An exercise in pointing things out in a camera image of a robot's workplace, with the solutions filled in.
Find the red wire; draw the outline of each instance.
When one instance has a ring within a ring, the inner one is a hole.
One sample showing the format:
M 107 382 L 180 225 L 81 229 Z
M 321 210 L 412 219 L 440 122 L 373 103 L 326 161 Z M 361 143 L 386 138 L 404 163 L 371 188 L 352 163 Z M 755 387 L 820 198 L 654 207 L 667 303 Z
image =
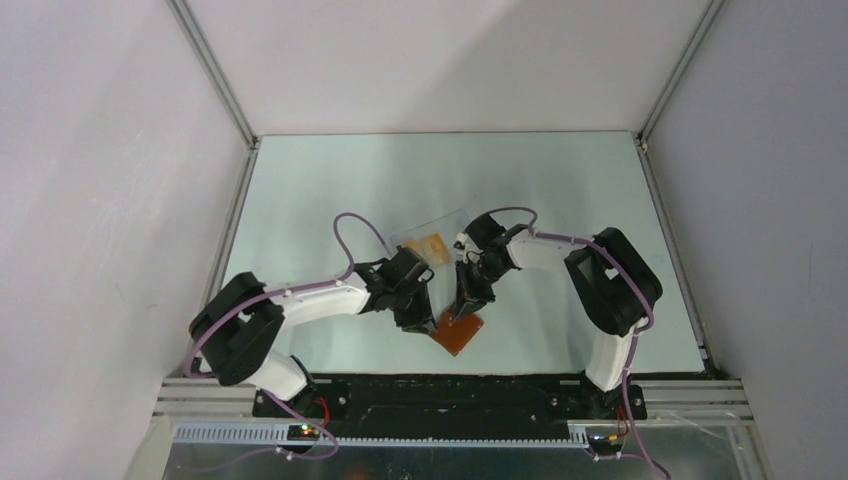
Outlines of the red wire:
M 621 435 L 621 407 L 615 410 L 615 419 L 616 429 L 618 430 L 618 434 Z
M 321 426 L 326 427 L 330 423 L 330 407 L 327 406 L 327 401 L 323 397 L 316 398 L 314 402 L 324 407 L 324 423 Z
M 621 406 L 618 407 L 618 417 L 619 417 L 619 433 L 621 433 L 621 421 L 624 421 L 624 426 L 627 428 L 621 436 L 626 436 L 630 433 L 630 423 L 627 422 L 627 414 L 624 413 L 624 408 Z

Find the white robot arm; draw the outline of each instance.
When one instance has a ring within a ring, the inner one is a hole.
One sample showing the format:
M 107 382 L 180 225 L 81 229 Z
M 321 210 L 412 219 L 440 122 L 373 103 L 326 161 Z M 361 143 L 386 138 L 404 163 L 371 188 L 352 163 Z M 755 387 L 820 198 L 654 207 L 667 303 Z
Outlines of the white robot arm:
M 662 287 L 624 235 L 606 229 L 594 241 L 627 270 L 653 307 Z M 536 234 L 526 225 L 506 230 L 488 214 L 471 222 L 454 247 L 463 253 L 456 262 L 455 318 L 493 302 L 492 284 L 509 270 L 561 271 L 565 265 L 598 327 L 585 375 L 601 393 L 621 383 L 632 336 L 645 312 L 620 277 L 606 274 L 611 266 L 601 256 L 570 237 Z M 221 290 L 189 332 L 221 385 L 249 383 L 296 404 L 312 379 L 297 358 L 271 349 L 280 330 L 333 315 L 389 309 L 404 331 L 431 333 L 436 324 L 427 282 L 432 275 L 427 262 L 408 248 L 399 248 L 391 259 L 355 264 L 338 280 L 268 292 L 246 272 Z M 236 309 L 249 318 L 226 321 Z
M 391 259 L 355 264 L 340 279 L 267 293 L 245 272 L 209 302 L 189 333 L 221 385 L 249 383 L 291 401 L 312 380 L 297 358 L 271 349 L 281 330 L 333 315 L 388 309 L 403 331 L 430 333 L 435 330 L 427 291 L 432 278 L 427 262 L 408 248 L 399 248 Z M 240 316 L 228 321 L 236 309 Z
M 463 252 L 457 262 L 456 318 L 494 301 L 491 285 L 511 269 L 568 269 L 589 319 L 598 329 L 585 375 L 601 392 L 621 383 L 633 335 L 644 327 L 644 306 L 603 256 L 575 238 L 531 231 L 527 225 L 506 230 L 488 214 L 477 217 L 457 237 Z M 595 237 L 636 283 L 649 306 L 662 296 L 662 286 L 621 231 L 607 228 Z

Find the metal frame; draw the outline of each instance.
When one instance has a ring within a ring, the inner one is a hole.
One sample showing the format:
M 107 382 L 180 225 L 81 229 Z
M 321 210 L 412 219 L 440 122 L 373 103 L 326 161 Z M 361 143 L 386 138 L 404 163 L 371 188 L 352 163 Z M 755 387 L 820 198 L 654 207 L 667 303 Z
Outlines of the metal frame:
M 753 427 L 754 417 L 739 380 L 634 380 L 642 387 L 648 419 L 653 427 Z M 214 379 L 166 378 L 159 390 L 153 416 L 175 422 L 250 424 L 296 423 L 252 416 L 256 388 L 222 387 Z M 575 427 L 614 427 L 615 420 L 569 420 Z
M 203 35 L 203 30 L 197 23 L 194 12 L 188 6 L 188 1 L 168 0 L 168 5 L 174 12 L 177 23 L 182 27 L 188 43 L 191 45 L 192 50 L 194 50 L 195 55 L 197 55 L 200 66 L 203 67 L 203 71 L 209 76 L 212 87 L 218 94 L 218 98 L 221 99 L 221 103 L 227 110 L 227 114 L 236 125 L 245 145 L 248 148 L 254 148 L 256 146 L 256 134 L 250 128 L 250 123 L 248 123 L 247 117 L 244 115 L 232 87 L 230 87 L 227 77 L 224 75 L 223 70 L 221 70 L 221 65 L 215 59 L 215 55 L 209 47 L 209 42 L 206 41 L 206 36 Z
M 244 169 L 239 175 L 238 185 L 236 186 L 235 194 L 227 212 L 227 225 L 221 234 L 221 240 L 218 242 L 218 250 L 215 255 L 215 263 L 212 266 L 212 271 L 209 274 L 209 281 L 206 283 L 206 289 L 203 292 L 203 305 L 206 306 L 209 300 L 215 296 L 221 285 L 224 283 L 224 275 L 227 271 L 227 262 L 230 261 L 230 254 L 233 250 L 233 242 L 236 239 L 241 213 L 244 210 L 244 201 L 247 199 L 247 190 L 250 187 L 250 180 L 253 178 L 253 169 L 256 168 L 256 158 L 259 155 L 259 147 L 261 140 L 257 141 L 256 145 L 248 150 L 247 159 L 244 164 Z
M 665 111 L 666 105 L 668 105 L 669 99 L 674 94 L 677 86 L 680 84 L 680 80 L 689 69 L 689 66 L 692 65 L 692 60 L 701 48 L 704 38 L 706 38 L 707 33 L 709 33 L 710 28 L 712 28 L 713 23 L 725 2 L 726 0 L 710 0 L 710 3 L 707 4 L 707 7 L 704 9 L 704 13 L 701 14 L 701 18 L 698 20 L 698 25 L 695 27 L 695 31 L 692 32 L 692 36 L 689 37 L 689 41 L 686 42 L 686 46 L 683 47 L 683 52 L 680 54 L 680 58 L 677 59 L 677 63 L 674 64 L 674 68 L 668 76 L 668 80 L 666 80 L 665 85 L 663 85 L 663 89 L 660 91 L 660 96 L 657 97 L 656 101 L 654 101 L 654 105 L 651 107 L 648 118 L 645 119 L 642 129 L 639 130 L 640 139 L 647 140 L 654 132 L 657 122 L 659 122 L 663 111 Z
M 687 276 L 686 269 L 683 266 L 680 250 L 677 248 L 674 229 L 671 225 L 671 219 L 668 216 L 668 210 L 665 208 L 665 202 L 662 199 L 662 194 L 660 194 L 656 174 L 651 166 L 651 160 L 648 157 L 647 148 L 645 147 L 644 142 L 639 138 L 638 134 L 634 135 L 634 142 L 636 144 L 636 152 L 639 155 L 639 161 L 642 164 L 642 172 L 645 174 L 645 181 L 648 184 L 648 191 L 650 192 L 651 200 L 654 203 L 654 210 L 656 210 L 657 219 L 660 222 L 660 229 L 663 232 L 663 238 L 665 238 L 666 248 L 668 248 L 668 253 L 671 257 L 674 275 L 677 277 L 678 285 L 680 285 L 680 292 L 683 295 L 683 305 L 686 307 L 686 313 L 689 314 L 689 322 L 692 324 L 692 331 L 695 333 L 695 340 L 698 342 L 698 348 L 701 350 L 701 357 L 704 359 L 707 371 L 715 374 L 720 368 L 720 363 L 710 350 L 706 328 L 698 311 L 697 304 L 695 303 L 695 297 L 692 294 L 689 277 Z
M 772 478 L 764 461 L 762 444 L 748 399 L 738 380 L 635 380 L 645 395 L 648 419 L 641 428 L 725 427 L 740 477 Z M 212 379 L 166 379 L 153 411 L 153 420 L 167 417 L 174 423 L 173 443 L 233 445 L 300 445 L 288 441 L 293 419 L 254 418 L 256 389 L 249 385 L 221 387 Z M 463 447 L 463 448 L 585 448 L 587 429 L 613 428 L 612 420 L 569 421 L 572 440 L 487 441 L 401 440 L 390 438 L 339 438 L 346 447 Z

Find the light blue table surface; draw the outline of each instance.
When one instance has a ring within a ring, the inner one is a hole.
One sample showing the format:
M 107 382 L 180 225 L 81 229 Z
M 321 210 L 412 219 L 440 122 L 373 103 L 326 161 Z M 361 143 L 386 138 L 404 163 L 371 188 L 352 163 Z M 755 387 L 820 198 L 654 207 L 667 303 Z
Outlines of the light blue table surface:
M 262 139 L 227 265 L 228 280 L 253 271 L 271 286 L 329 278 L 346 266 L 332 234 L 342 211 L 385 235 L 463 209 L 529 206 L 537 228 L 590 236 L 621 229 L 665 294 L 644 334 L 637 372 L 701 371 L 650 192 L 626 132 L 273 136 Z M 523 213 L 503 213 L 507 226 Z M 359 262 L 384 253 L 367 227 L 342 221 Z M 453 279 L 440 281 L 453 282 Z M 434 288 L 448 288 L 434 284 Z M 423 335 L 403 333 L 390 312 L 338 316 L 279 335 L 274 348 L 313 372 L 518 374 L 585 368 L 594 326 L 562 273 L 510 272 L 495 284 L 485 325 L 454 358 Z

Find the small wooden square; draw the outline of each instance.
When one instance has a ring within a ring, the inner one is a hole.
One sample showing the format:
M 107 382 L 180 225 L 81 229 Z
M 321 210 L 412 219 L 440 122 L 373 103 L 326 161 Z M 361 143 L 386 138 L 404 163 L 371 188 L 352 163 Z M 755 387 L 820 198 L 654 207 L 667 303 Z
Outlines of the small wooden square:
M 436 331 L 430 334 L 430 338 L 455 357 L 483 327 L 483 319 L 472 313 L 454 320 L 452 314 L 453 305 L 439 316 Z
M 445 246 L 445 242 L 442 241 L 442 237 L 438 233 L 422 238 L 421 248 L 427 255 L 427 261 L 430 262 L 431 267 L 440 267 L 451 261 L 448 247 Z

